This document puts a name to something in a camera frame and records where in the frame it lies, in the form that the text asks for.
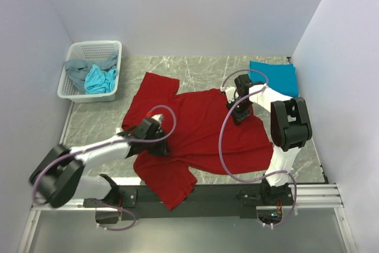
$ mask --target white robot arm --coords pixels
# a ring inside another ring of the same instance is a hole
[[[230,108],[239,98],[260,91],[263,83],[254,84],[248,75],[240,75],[235,80],[236,87],[228,87],[225,94]],[[249,102],[242,102],[233,112],[236,124],[251,113],[250,104],[262,106],[271,113],[271,136],[274,152],[266,174],[285,170],[291,171],[294,160],[305,142],[311,139],[312,130],[306,103],[303,98],[292,98],[270,87],[249,97]],[[277,174],[266,178],[271,187],[282,186],[289,182],[287,174]]]
[[[163,139],[165,132],[161,129],[162,120],[162,114],[146,117],[139,126],[133,128],[132,133],[119,129],[110,139],[91,145],[70,149],[57,145],[34,170],[29,182],[35,192],[38,191],[54,208],[66,204],[72,198],[105,199],[113,204],[114,199],[118,197],[118,187],[112,179],[103,174],[98,177],[86,177],[82,176],[82,173],[84,170],[125,159],[145,150],[151,155],[169,154],[167,141]],[[142,143],[142,140],[156,142]],[[71,158],[58,161],[61,156],[69,153],[72,154]],[[49,166],[50,169],[38,177]]]

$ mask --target plastic basket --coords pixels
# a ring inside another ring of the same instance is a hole
[[[66,56],[66,61],[70,59],[106,59],[112,52],[118,50],[117,75],[112,92],[104,94],[81,94],[66,74],[63,66],[62,74],[58,85],[58,96],[70,99],[76,103],[92,103],[112,101],[117,91],[118,79],[120,77],[121,50],[123,46],[119,41],[82,41],[72,44]]]

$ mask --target white wall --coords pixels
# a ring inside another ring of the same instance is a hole
[[[379,247],[379,0],[322,0],[293,55],[360,252]]]
[[[28,177],[59,141],[69,102],[57,83],[71,40],[49,0],[0,0],[0,251],[15,252]]]
[[[73,41],[133,55],[292,55],[320,0],[52,0]]]

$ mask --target light blue cloth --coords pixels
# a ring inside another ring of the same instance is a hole
[[[294,65],[269,65],[261,62],[251,62],[250,68],[263,72],[268,77],[268,86],[279,93],[297,97],[297,78]],[[265,82],[265,78],[256,72],[248,72],[251,81]]]
[[[112,52],[107,59],[71,59],[65,62],[67,76],[72,80],[76,89],[85,92],[84,82],[93,65],[97,65],[102,71],[117,68],[118,50]]]
[[[102,71],[97,65],[85,77],[84,89],[86,94],[102,94],[112,92],[116,80],[116,69]]]

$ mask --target gray marble surface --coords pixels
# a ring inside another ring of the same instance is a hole
[[[123,59],[121,63],[120,81],[116,98],[113,102],[74,104],[69,123],[64,136],[67,146],[87,145],[108,139],[115,133],[115,128],[121,122],[129,109],[133,96],[139,89],[145,72],[153,72],[163,76],[180,80],[179,93],[202,91],[210,88],[219,88],[223,79],[237,69],[248,68],[249,61],[265,62],[274,65],[287,64],[287,58],[281,56],[165,56],[165,57],[131,57]],[[258,105],[254,105],[254,113],[264,122],[269,134],[269,112]],[[136,157],[123,161],[116,161],[94,168],[86,175],[108,174],[111,177],[137,179],[133,170]],[[309,141],[296,157],[293,175],[297,182],[324,182],[322,169],[314,148],[313,141]],[[190,169],[196,176],[198,184],[226,184],[235,183],[227,175],[215,175]],[[251,179],[262,175],[264,171],[238,175],[244,179]]]

